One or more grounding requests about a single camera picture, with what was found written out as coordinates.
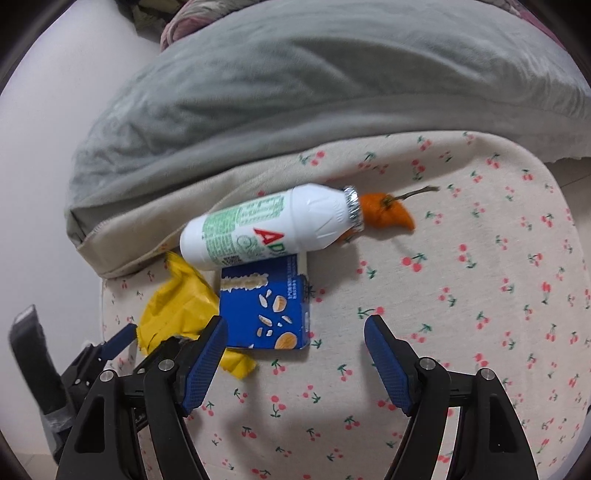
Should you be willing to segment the yellow snack bag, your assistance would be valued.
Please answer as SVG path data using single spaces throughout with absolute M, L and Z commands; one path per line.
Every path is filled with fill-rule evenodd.
M 219 298 L 204 276 L 172 252 L 166 255 L 166 267 L 169 278 L 149 299 L 136 329 L 144 356 L 170 337 L 198 339 L 219 314 Z

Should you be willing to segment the blue almond drink carton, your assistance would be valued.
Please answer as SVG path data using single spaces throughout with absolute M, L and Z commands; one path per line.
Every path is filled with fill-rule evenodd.
M 308 262 L 304 254 L 221 270 L 219 315 L 228 347 L 301 350 L 310 338 Z

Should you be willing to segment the white AD milk bottle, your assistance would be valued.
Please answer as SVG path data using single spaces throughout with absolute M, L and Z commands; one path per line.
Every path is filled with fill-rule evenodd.
M 362 230 L 361 197 L 354 187 L 304 184 L 190 220 L 179 249 L 188 264 L 211 271 L 322 250 Z

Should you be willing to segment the orange fruit peel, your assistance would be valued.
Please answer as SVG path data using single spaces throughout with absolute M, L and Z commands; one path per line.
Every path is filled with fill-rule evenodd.
M 403 201 L 416 195 L 438 191 L 439 188 L 436 186 L 426 186 L 399 196 L 384 192 L 361 195 L 353 186 L 346 186 L 342 189 L 342 193 L 345 194 L 352 227 L 339 236 L 338 242 L 349 242 L 356 233 L 361 233 L 366 226 L 378 230 L 402 228 L 413 232 L 416 227 L 415 220 L 404 206 Z

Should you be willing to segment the grey duvet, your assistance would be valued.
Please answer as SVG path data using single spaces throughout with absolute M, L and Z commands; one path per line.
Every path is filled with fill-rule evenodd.
M 590 87 L 543 32 L 480 1 L 269 1 L 168 47 L 73 157 L 66 232 L 232 167 L 419 130 L 508 138 L 545 162 L 590 153 Z

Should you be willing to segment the pink grey quilt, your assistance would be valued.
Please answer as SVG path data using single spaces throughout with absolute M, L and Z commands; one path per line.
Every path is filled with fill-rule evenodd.
M 173 43 L 231 13 L 256 4 L 256 0 L 187 1 L 164 27 L 160 50 L 164 51 Z

